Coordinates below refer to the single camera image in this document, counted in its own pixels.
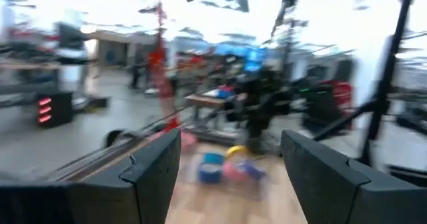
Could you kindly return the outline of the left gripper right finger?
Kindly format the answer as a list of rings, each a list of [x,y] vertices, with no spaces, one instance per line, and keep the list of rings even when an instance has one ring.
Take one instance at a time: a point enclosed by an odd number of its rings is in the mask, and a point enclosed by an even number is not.
[[[427,224],[427,188],[348,158],[291,130],[284,165],[308,224]]]

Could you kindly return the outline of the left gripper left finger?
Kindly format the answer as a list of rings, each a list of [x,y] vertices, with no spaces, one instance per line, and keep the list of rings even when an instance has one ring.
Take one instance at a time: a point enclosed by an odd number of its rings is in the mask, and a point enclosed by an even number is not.
[[[180,155],[173,129],[73,184],[72,224],[164,224]]]

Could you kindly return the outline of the dark blue tape roll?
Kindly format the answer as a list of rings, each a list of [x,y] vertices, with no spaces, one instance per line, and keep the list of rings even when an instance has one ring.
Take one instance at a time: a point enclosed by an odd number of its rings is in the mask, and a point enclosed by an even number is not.
[[[213,163],[201,163],[197,168],[197,178],[201,183],[220,183],[222,180],[222,166]]]

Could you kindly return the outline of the light blue tape roll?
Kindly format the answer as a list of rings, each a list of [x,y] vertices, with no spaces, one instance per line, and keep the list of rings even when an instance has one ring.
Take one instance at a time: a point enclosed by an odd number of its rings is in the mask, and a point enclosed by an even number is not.
[[[219,153],[204,153],[202,158],[202,164],[214,164],[214,165],[223,165],[225,157]]]

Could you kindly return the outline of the purple blue tape roll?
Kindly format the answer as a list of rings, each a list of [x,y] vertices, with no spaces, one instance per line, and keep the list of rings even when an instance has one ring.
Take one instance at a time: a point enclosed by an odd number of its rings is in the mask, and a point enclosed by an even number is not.
[[[242,167],[246,174],[256,181],[262,180],[266,176],[266,172],[251,161],[244,161]]]

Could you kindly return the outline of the pink tape roll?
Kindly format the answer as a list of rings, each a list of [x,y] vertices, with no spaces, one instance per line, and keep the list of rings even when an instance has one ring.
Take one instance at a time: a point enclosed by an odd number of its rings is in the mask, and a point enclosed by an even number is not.
[[[222,173],[225,177],[233,181],[246,181],[248,179],[243,163],[226,161],[222,167]]]

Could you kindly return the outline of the yellow tape roll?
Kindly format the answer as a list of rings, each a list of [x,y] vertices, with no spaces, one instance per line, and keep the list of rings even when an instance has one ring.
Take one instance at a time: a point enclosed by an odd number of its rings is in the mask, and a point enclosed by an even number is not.
[[[246,156],[248,154],[248,150],[245,146],[243,145],[235,145],[233,147],[230,147],[227,151],[226,151],[226,159],[230,159],[236,155],[243,155]]]

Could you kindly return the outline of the person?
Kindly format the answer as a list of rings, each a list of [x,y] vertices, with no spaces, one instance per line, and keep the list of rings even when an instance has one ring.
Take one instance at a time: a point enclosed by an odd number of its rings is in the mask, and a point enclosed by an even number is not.
[[[134,64],[131,68],[132,80],[131,89],[137,89],[139,86],[139,78],[141,77],[141,70],[145,69],[146,58],[145,52],[141,47],[138,47],[135,53]]]

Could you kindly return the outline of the black box with red lights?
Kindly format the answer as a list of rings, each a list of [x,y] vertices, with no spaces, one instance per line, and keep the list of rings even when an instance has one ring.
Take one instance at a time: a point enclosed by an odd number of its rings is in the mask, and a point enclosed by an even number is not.
[[[37,95],[37,124],[48,129],[70,123],[74,119],[73,93],[58,91]]]

